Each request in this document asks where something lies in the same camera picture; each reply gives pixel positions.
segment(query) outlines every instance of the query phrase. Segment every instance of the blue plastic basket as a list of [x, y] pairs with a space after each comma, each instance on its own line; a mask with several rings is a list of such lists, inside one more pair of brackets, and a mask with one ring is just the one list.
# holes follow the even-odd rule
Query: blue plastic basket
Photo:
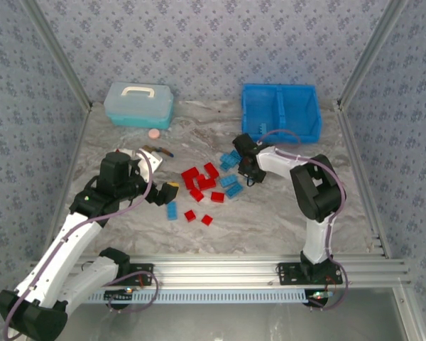
[[[315, 87], [312, 85], [245, 84], [241, 98], [241, 130], [254, 141], [267, 131], [287, 129], [300, 137], [302, 144], [319, 141], [322, 116]], [[294, 136], [277, 133], [265, 140], [275, 144], [295, 144]]]

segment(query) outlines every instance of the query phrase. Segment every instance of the white handle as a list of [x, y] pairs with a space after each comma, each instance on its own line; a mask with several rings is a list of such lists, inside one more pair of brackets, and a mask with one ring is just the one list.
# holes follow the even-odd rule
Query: white handle
[[151, 87], [125, 87], [121, 93], [121, 96], [125, 96], [130, 91], [150, 92], [149, 97], [155, 97], [155, 90], [153, 90]]

